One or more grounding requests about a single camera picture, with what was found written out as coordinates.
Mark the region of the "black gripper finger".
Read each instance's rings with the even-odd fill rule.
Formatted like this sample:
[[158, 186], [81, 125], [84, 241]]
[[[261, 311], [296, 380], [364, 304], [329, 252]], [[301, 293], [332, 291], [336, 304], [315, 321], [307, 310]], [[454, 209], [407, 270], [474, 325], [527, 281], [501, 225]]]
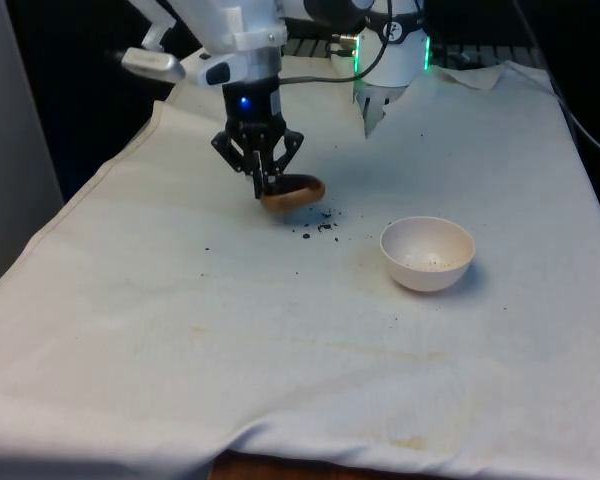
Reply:
[[237, 173], [250, 177], [254, 197], [262, 195], [262, 168], [259, 152], [254, 150], [245, 136], [235, 138], [225, 129], [211, 140], [212, 147], [224, 161]]
[[277, 139], [276, 143], [265, 144], [261, 156], [261, 172], [264, 189], [287, 189], [292, 182], [286, 169], [304, 142], [304, 135], [290, 129]]

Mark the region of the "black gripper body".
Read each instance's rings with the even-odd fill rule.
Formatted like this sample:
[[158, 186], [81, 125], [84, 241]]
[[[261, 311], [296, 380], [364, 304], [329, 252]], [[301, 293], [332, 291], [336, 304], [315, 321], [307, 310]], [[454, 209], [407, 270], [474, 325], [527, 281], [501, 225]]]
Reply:
[[274, 131], [285, 131], [278, 76], [253, 82], [225, 84], [222, 86], [222, 93], [227, 127], [256, 125]]

